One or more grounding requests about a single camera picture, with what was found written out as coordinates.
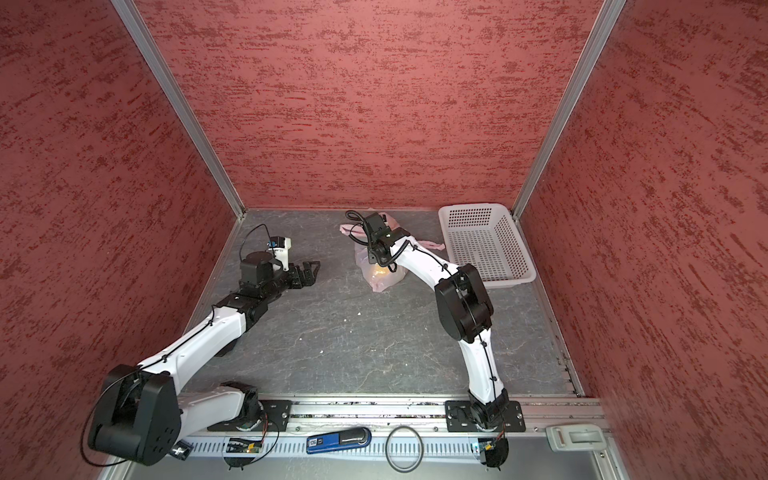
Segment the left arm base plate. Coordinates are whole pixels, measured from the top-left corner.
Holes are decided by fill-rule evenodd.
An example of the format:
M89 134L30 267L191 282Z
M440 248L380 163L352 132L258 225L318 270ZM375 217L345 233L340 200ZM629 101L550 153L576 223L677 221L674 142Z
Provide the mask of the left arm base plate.
M257 419L253 422L245 420L229 420L209 426L209 432L235 432L241 434L256 434L268 432L285 432L290 419L291 400L267 399L260 401Z

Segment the pink printed plastic bag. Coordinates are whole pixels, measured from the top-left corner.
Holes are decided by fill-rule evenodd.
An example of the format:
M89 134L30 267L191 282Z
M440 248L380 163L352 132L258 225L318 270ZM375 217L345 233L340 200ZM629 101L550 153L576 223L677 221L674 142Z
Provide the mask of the pink printed plastic bag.
M386 222L390 227L399 227L399 223L392 217L387 217ZM352 234L357 240L363 241L364 231L361 226L355 226L351 223L341 224L339 231L344 236ZM444 251L446 246L444 243L435 243L428 240L418 240L420 244L429 250ZM391 271L389 267L381 267L377 263L369 263L368 253L366 245L355 244L354 246L354 258L355 263L360 269L364 280L370 285L374 293L382 293L389 287L402 281L408 273L406 268L397 271Z

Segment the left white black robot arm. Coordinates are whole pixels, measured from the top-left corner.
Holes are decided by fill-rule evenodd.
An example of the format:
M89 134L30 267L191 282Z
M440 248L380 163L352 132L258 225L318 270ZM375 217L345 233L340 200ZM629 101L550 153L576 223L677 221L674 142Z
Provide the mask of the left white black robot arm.
M230 352L285 291L315 284L320 262L296 265L283 253L248 254L237 290L198 325L137 365L113 368L83 426L80 450L151 466L167 456L186 459L192 451L187 437L219 424L264 438L269 417L255 387L229 381L202 393L183 389L212 358Z

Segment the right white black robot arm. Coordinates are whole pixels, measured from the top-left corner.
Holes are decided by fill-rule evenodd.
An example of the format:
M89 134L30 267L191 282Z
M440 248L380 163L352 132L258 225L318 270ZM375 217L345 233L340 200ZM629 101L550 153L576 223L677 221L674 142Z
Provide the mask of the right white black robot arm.
M383 214L348 210L345 217L353 222L348 237L366 248L371 263L390 271L403 267L433 290L440 324L465 362L472 421L484 431L499 428L509 395L492 350L494 307L477 269L432 253L407 230L391 228Z

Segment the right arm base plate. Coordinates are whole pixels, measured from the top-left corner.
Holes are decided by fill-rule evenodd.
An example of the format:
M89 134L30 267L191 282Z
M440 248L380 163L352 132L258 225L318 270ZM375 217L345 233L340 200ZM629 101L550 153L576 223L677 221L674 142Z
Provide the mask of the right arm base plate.
M449 400L444 403L446 426L451 433L523 433L527 430L522 407L517 401L510 401L502 412L501 419L495 425L482 427L475 422L471 413L471 402L463 400Z

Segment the white perforated plastic basket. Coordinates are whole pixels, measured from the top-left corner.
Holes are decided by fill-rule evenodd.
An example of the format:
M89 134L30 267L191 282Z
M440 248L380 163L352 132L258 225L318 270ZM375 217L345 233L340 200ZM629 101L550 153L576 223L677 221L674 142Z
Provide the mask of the white perforated plastic basket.
M473 265L487 289L511 288L536 279L530 253L504 205L444 206L438 216L450 261Z

